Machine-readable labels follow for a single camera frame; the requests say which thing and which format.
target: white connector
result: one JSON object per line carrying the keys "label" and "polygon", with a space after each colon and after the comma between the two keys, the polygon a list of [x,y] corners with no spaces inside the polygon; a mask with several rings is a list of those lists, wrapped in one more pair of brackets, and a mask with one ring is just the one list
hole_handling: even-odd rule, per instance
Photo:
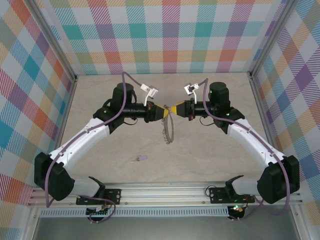
{"label": "white connector", "polygon": [[141,87],[140,87],[143,91],[145,91],[145,94],[143,95],[143,106],[147,106],[147,100],[148,98],[151,98],[153,99],[156,94],[158,93],[158,89],[156,89],[155,87],[153,86],[147,86],[145,84],[142,84]]}
{"label": "white connector", "polygon": [[190,95],[194,95],[194,103],[197,104],[197,94],[196,94],[196,90],[199,89],[199,85],[198,83],[195,83],[193,85],[191,85],[191,83],[189,83],[188,85],[186,85],[184,87],[184,90],[186,91],[186,93],[188,94],[188,96]]}

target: white arm segment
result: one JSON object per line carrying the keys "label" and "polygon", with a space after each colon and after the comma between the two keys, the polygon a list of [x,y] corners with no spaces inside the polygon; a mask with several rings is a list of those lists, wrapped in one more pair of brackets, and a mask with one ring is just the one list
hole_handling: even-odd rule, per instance
{"label": "white arm segment", "polygon": [[[273,152],[278,156],[280,160],[283,159],[284,154],[274,147],[272,147],[266,140],[264,140],[248,123],[246,119],[238,119],[236,122],[246,126],[250,131],[257,134],[265,144],[267,144]],[[242,127],[232,124],[228,127],[228,134],[235,140],[237,140],[248,153],[256,160],[260,168],[264,170],[268,167],[268,163],[277,163],[276,159],[268,152],[268,150],[250,133],[244,130]]]}
{"label": "white arm segment", "polygon": [[69,195],[93,197],[100,188],[99,184],[89,177],[72,176],[72,179],[74,186]]}
{"label": "white arm segment", "polygon": [[[87,129],[97,126],[98,124],[103,123],[98,118],[91,118],[90,121],[87,123],[87,125],[77,133],[77,135],[83,131],[87,131]],[[85,133],[81,137],[79,137],[72,145],[70,145],[66,152],[58,158],[56,161],[57,163],[63,163],[63,167],[65,170],[70,173],[70,171],[73,169],[73,167],[77,164],[79,159],[87,152],[89,149],[91,149],[96,143],[98,143],[100,140],[106,138],[110,134],[109,127],[108,126],[100,126],[88,133]],[[57,154],[60,153],[62,148],[67,144],[63,144],[58,149],[52,151],[51,159],[55,159]]]}
{"label": "white arm segment", "polygon": [[260,196],[257,188],[259,179],[242,176],[232,182],[232,187],[238,195],[255,195]]}

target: metal frame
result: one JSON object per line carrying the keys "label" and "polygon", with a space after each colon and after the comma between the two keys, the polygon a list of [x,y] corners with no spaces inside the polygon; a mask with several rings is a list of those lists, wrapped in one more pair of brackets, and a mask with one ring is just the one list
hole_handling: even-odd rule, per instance
{"label": "metal frame", "polygon": [[288,18],[290,17],[291,13],[294,11],[298,2],[299,0],[288,0],[286,2],[279,19],[276,21],[273,27],[273,30],[270,33],[270,36],[252,69],[252,72],[251,72],[252,79],[254,79],[255,75],[259,72],[260,68],[265,63],[272,47],[274,46],[275,42],[278,40],[279,35],[281,34],[285,24],[287,23]]}
{"label": "metal frame", "polygon": [[56,39],[54,33],[52,32],[49,24],[47,23],[46,19],[41,13],[38,5],[35,3],[34,0],[24,0],[25,5],[29,9],[31,15],[38,23],[41,32],[45,36],[46,40],[50,44],[51,48],[53,49],[54,53],[56,54],[58,60],[61,62],[63,68],[65,69],[66,73],[68,74],[69,78],[72,79],[74,82],[76,81],[76,74],[73,71],[65,53],[61,49],[58,40]]}
{"label": "metal frame", "polygon": [[[225,182],[106,183],[107,189],[121,189],[120,207],[232,206],[230,203],[211,204],[210,198],[205,195],[205,189],[208,186],[224,187]],[[75,204],[76,197],[72,195],[61,201],[54,201],[51,208],[83,207]],[[285,199],[282,199],[273,205],[283,205],[284,203]],[[302,204],[298,192],[291,195],[290,204]],[[250,205],[257,206],[259,204],[255,202],[250,203]],[[41,188],[34,189],[29,207],[46,207],[45,193]]]}
{"label": "metal frame", "polygon": [[[263,125],[263,129],[266,135],[266,139],[267,141],[273,146],[276,146],[276,143],[272,137],[271,134],[271,129],[270,129],[270,125],[269,125],[269,121],[266,115],[266,112],[264,111],[263,105],[262,105],[262,99],[259,95],[259,91],[257,88],[257,85],[254,81],[254,79],[252,79],[252,75],[248,72],[248,80],[252,89],[252,93],[255,99],[255,103],[256,103],[256,107],[258,109],[261,121],[262,121],[262,125]],[[313,239],[317,239],[316,237],[311,237],[310,233],[308,231],[307,228],[307,223],[306,223],[306,213],[303,210],[301,204],[297,205],[297,204],[292,204],[290,205],[290,209],[293,215],[293,220],[295,222],[296,228],[298,230],[298,234],[300,236],[301,239],[303,240],[313,240]]]}
{"label": "metal frame", "polygon": [[[107,213],[95,213],[97,217],[108,217],[112,211]],[[40,218],[86,218],[86,207],[53,207],[42,208]],[[227,206],[187,206],[187,207],[119,207],[117,206],[113,218],[128,218],[128,217],[228,217]]]}
{"label": "metal frame", "polygon": [[61,127],[60,127],[60,130],[59,130],[58,136],[56,138],[55,149],[59,148],[60,145],[61,145],[62,138],[64,136],[64,132],[65,132],[65,129],[66,129],[67,120],[68,120],[68,116],[69,116],[69,113],[70,113],[71,105],[72,105],[72,102],[74,100],[74,96],[75,96],[75,93],[76,93],[77,85],[78,85],[77,80],[75,80],[71,85],[69,99],[68,99],[68,102],[66,104],[65,112],[64,112],[64,115],[63,115],[62,123],[61,123]]}

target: wire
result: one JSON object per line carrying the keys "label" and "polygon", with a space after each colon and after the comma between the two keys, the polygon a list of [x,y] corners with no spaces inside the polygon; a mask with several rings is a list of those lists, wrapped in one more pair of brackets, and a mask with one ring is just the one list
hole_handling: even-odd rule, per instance
{"label": "wire", "polygon": [[210,196],[207,194],[207,190],[208,190],[208,188],[210,188],[210,187],[215,187],[215,188],[216,188],[215,185],[210,185],[210,186],[208,186],[208,187],[204,190],[204,194],[205,194],[208,198],[210,198]]}
{"label": "wire", "polygon": [[91,213],[91,214],[89,215],[89,219],[90,219],[91,223],[94,223],[94,224],[103,223],[103,222],[107,221],[109,218],[111,218],[111,216],[112,216],[113,214],[115,214],[115,212],[116,212],[116,204],[115,204],[113,201],[111,201],[111,200],[104,199],[104,198],[99,198],[99,197],[92,197],[92,196],[80,196],[80,197],[86,198],[86,199],[92,199],[92,200],[105,201],[106,203],[110,203],[111,205],[113,205],[113,210],[112,210],[111,214],[110,214],[109,216],[104,217],[104,218],[103,218],[102,220],[100,220],[100,221],[93,221],[92,218],[91,218],[91,216],[93,215],[93,213]]}
{"label": "wire", "polygon": [[[208,110],[208,107],[207,107],[207,104],[206,104],[206,89],[207,89],[207,86],[208,86],[208,78],[206,78],[204,80],[204,88],[203,88],[203,94],[202,94],[202,98],[203,98],[203,107],[204,107],[204,110],[205,112],[208,114],[208,116],[212,117],[214,120],[218,120],[218,121],[225,121],[225,122],[229,122],[229,123],[232,123],[232,124],[236,124],[238,126],[240,126],[241,128],[243,128],[244,130],[246,130],[247,132],[249,132],[251,135],[253,135],[269,152],[270,154],[273,155],[273,157],[275,158],[275,160],[279,163],[279,166],[283,172],[283,175],[284,175],[284,180],[285,180],[285,186],[286,186],[286,199],[285,199],[285,204],[284,204],[284,207],[281,211],[279,212],[274,212],[274,211],[271,211],[270,209],[268,208],[264,208],[267,212],[269,212],[270,214],[273,214],[273,215],[282,215],[284,214],[288,207],[289,207],[289,201],[290,201],[290,184],[289,184],[289,177],[288,177],[288,174],[287,174],[287,171],[283,165],[283,163],[281,162],[281,160],[279,159],[279,157],[275,154],[275,152],[257,135],[255,134],[253,131],[251,131],[248,127],[244,126],[243,124],[239,123],[239,122],[236,122],[236,121],[233,121],[233,120],[230,120],[230,119],[227,119],[227,118],[222,118],[222,117],[217,117],[217,116],[214,116],[212,115],[209,110]],[[256,199],[256,201],[259,203],[259,206],[263,206],[263,201],[259,201],[258,199]]]}
{"label": "wire", "polygon": [[201,116],[200,118],[199,118],[199,122],[203,125],[203,126],[205,126],[205,127],[207,127],[207,126],[211,126],[211,125],[213,125],[213,124],[215,124],[214,122],[213,123],[210,123],[210,124],[204,124],[202,121],[201,121],[201,118],[203,118],[204,119],[204,117],[203,116]]}
{"label": "wire", "polygon": [[134,122],[134,123],[127,123],[127,122],[123,122],[124,124],[126,124],[126,125],[129,125],[129,126],[133,126],[133,125],[136,125],[137,124],[137,122],[138,122],[138,118],[136,118],[135,119],[136,121]]}
{"label": "wire", "polygon": [[202,82],[200,82],[199,84],[198,84],[198,86],[200,87],[202,84],[204,84],[204,83],[206,83],[206,79],[205,80],[203,80]]}
{"label": "wire", "polygon": [[137,85],[139,85],[140,87],[142,86],[142,84],[140,82],[138,82],[137,80],[135,80],[129,73],[123,71],[122,72],[122,76],[127,75],[132,81],[134,81]]}
{"label": "wire", "polygon": [[245,205],[245,209],[248,208],[248,204],[249,204],[249,200],[248,200],[248,196],[247,195],[244,195],[245,197],[245,200],[246,200],[246,205]]}
{"label": "wire", "polygon": [[[136,84],[138,84],[139,86],[141,86],[141,84],[136,81],[133,77],[131,77],[127,72],[123,71],[122,72],[122,84],[123,84],[123,92],[127,91],[127,86],[126,86],[126,81],[125,81],[125,75],[127,75],[131,80],[133,80]],[[119,112],[114,115],[112,118],[110,118],[109,120],[98,124],[96,126],[93,126],[91,128],[89,128],[87,131],[82,131],[80,132],[78,135],[76,135],[73,139],[71,139],[62,149],[61,151],[56,155],[56,157],[53,159],[53,161],[51,162],[46,175],[45,175],[45,181],[44,181],[44,194],[45,194],[45,205],[47,208],[50,207],[50,205],[52,204],[52,202],[54,201],[54,198],[52,198],[51,200],[49,200],[49,176],[51,173],[52,168],[54,167],[55,163],[57,162],[57,160],[59,159],[60,156],[63,156],[64,152],[67,150],[68,147],[70,147],[71,144],[73,144],[77,139],[79,139],[82,135],[87,134],[89,132],[91,132],[94,129],[97,129],[101,126],[105,126],[107,124],[109,124],[110,122],[112,122],[113,120],[115,120],[117,117],[120,116],[120,114],[122,113],[122,111],[125,108],[126,105],[126,100],[127,100],[127,94],[123,94],[123,102],[122,102],[122,106],[119,110]]]}
{"label": "wire", "polygon": [[[164,105],[163,107],[168,110],[168,115],[161,120],[162,125],[163,125],[162,135],[163,135],[163,139],[164,139],[165,143],[170,144],[175,139],[174,120],[171,116],[170,107],[168,107],[167,105]],[[170,121],[171,121],[171,137],[169,135],[169,127],[168,127],[168,118],[169,117],[170,117]]]}
{"label": "wire", "polygon": [[263,202],[264,202],[264,200],[262,200],[262,201],[261,201],[261,204],[260,204],[259,206],[257,206],[257,207],[253,210],[253,212],[249,213],[247,216],[244,216],[244,217],[242,217],[242,218],[236,218],[236,217],[234,217],[234,216],[229,216],[229,217],[232,218],[232,219],[236,219],[236,220],[238,220],[238,221],[240,221],[240,219],[241,219],[241,221],[242,221],[242,220],[246,220],[246,219],[250,218],[251,216],[253,216],[253,215],[261,208],[261,206],[263,206]]}

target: purple object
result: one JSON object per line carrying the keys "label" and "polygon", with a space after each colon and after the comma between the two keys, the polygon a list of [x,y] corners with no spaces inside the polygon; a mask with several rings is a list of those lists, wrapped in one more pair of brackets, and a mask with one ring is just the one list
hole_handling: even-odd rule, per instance
{"label": "purple object", "polygon": [[143,161],[143,160],[147,160],[147,159],[148,159],[147,155],[141,155],[141,156],[138,157],[139,161]]}

